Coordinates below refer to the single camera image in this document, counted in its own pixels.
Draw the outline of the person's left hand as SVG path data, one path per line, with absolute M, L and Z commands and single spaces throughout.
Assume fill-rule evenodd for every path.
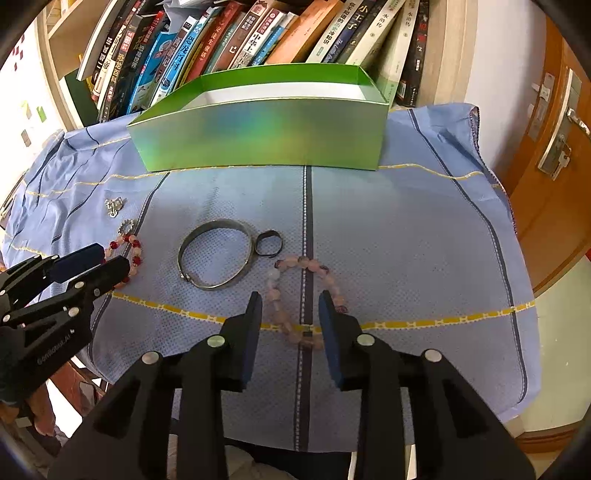
M 33 414 L 33 424 L 37 432 L 43 436 L 55 435 L 55 414 L 52 408 L 47 385 L 43 383 L 25 401 Z M 16 406 L 1 403 L 1 421 L 5 424 L 14 423 L 19 414 Z

